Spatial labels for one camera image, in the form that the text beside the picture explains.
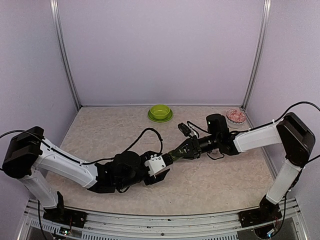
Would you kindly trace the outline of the green weekly pill organizer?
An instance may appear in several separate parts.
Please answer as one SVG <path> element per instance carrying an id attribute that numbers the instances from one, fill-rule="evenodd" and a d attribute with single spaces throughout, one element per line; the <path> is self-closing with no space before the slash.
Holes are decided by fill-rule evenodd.
<path id="1" fill-rule="evenodd" d="M 167 153 L 165 163 L 166 165 L 172 165 L 175 161 L 181 159 L 181 156 L 173 155 L 171 152 Z"/>

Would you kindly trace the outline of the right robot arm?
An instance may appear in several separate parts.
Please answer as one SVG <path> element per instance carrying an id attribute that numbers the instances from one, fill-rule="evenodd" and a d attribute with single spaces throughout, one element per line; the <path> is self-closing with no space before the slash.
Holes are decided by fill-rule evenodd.
<path id="1" fill-rule="evenodd" d="M 210 114 L 224 114 L 226 107 L 183 106 L 174 108 L 176 123 L 190 120 L 205 127 Z M 265 147 L 276 171 L 284 161 L 284 149 L 280 144 Z M 296 198 L 301 212 L 307 214 L 314 207 L 320 209 L 320 180 L 317 171 L 320 160 L 315 160 L 303 170 L 299 182 L 288 194 Z M 170 201 L 175 215 L 207 214 L 257 207 L 272 185 L 271 170 L 263 156 L 262 148 L 249 150 L 237 156 L 226 156 L 217 161 L 206 155 L 196 160 L 178 160 L 169 173 Z"/>

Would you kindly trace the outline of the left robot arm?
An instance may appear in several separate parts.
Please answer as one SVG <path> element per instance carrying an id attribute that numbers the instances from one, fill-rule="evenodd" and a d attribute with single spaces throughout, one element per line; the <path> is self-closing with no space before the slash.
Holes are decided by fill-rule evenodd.
<path id="1" fill-rule="evenodd" d="M 139 155 L 131 150 L 131 145 L 111 158 L 86 161 L 54 145 L 39 126 L 11 130 L 1 137 L 10 134 L 15 136 L 9 143 L 2 171 L 18 179 L 61 223 L 70 218 L 70 211 L 63 206 L 62 194 L 51 188 L 41 169 L 67 178 L 88 191 L 113 194 L 125 193 L 140 182 L 145 185 L 161 182 L 169 171 L 168 166 L 174 162 L 170 153 L 147 151 Z"/>

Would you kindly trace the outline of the green bowl with saucer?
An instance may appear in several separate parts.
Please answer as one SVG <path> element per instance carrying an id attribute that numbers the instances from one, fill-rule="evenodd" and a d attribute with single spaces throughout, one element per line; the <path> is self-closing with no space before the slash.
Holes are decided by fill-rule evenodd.
<path id="1" fill-rule="evenodd" d="M 153 122 L 164 123 L 172 119 L 173 111 L 167 105 L 157 104 L 149 109 L 147 116 Z"/>

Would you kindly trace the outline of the red patterned ceramic bowl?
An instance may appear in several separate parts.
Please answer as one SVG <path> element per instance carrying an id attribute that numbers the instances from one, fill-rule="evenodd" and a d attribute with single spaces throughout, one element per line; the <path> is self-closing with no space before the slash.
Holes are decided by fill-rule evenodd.
<path id="1" fill-rule="evenodd" d="M 245 114 L 239 109 L 229 109 L 226 112 L 226 121 L 230 128 L 238 129 L 246 122 L 246 120 Z"/>

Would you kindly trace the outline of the right aluminium frame post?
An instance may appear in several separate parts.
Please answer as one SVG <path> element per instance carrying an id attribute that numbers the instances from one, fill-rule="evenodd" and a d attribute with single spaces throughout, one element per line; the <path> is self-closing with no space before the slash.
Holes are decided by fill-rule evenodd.
<path id="1" fill-rule="evenodd" d="M 262 17 L 261 17 L 261 23 L 260 23 L 259 34 L 257 39 L 257 46 L 256 46 L 254 58 L 253 58 L 253 65 L 251 68 L 247 89 L 241 105 L 244 111 L 248 109 L 249 102 L 254 90 L 254 85 L 256 82 L 256 78 L 257 78 L 257 74 L 260 66 L 260 61 L 263 55 L 263 48 L 264 48 L 265 38 L 267 34 L 267 29 L 268 29 L 271 5 L 272 5 L 271 0 L 265 0 L 263 2 Z"/>

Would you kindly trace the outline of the aluminium frame post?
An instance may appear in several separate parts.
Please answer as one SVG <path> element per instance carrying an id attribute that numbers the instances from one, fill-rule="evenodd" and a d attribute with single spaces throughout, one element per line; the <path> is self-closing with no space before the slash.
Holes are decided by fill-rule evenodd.
<path id="1" fill-rule="evenodd" d="M 75 106 L 75 109 L 79 111 L 82 108 L 80 97 L 72 76 L 72 71 L 68 59 L 68 54 L 64 42 L 64 35 L 63 35 L 63 28 L 60 18 L 60 12 L 59 12 L 59 3 L 57 0 L 50 0 L 50 8 L 51 8 L 51 15 L 53 19 L 53 24 L 55 27 L 55 34 L 57 37 L 57 44 L 64 68 L 64 72 L 67 79 L 67 84 L 71 93 L 71 97 Z"/>
<path id="2" fill-rule="evenodd" d="M 263 55 L 263 48 L 264 48 L 265 38 L 267 34 L 267 29 L 268 29 L 271 5 L 272 5 L 271 0 L 265 0 L 263 2 L 262 17 L 261 17 L 261 23 L 260 23 L 259 34 L 257 39 L 257 46 L 256 46 L 254 58 L 253 58 L 253 65 L 251 68 L 247 89 L 241 105 L 244 111 L 248 109 L 249 102 L 254 90 L 254 85 L 256 82 L 256 78 L 257 78 L 257 74 L 260 66 L 260 61 Z"/>

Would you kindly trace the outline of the left aluminium frame post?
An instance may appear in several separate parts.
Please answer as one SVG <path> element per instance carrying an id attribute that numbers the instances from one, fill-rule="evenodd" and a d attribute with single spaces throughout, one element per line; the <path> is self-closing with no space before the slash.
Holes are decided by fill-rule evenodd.
<path id="1" fill-rule="evenodd" d="M 64 35 L 63 35 L 63 28 L 60 18 L 60 12 L 59 12 L 59 3 L 57 0 L 50 0 L 50 8 L 51 8 L 51 15 L 53 19 L 53 24 L 55 27 L 55 34 L 57 37 L 57 44 L 64 68 L 64 72 L 67 79 L 67 84 L 71 93 L 71 97 L 75 106 L 75 109 L 79 111 L 82 108 L 80 97 L 72 76 L 72 71 L 68 59 L 68 54 L 64 42 Z"/>

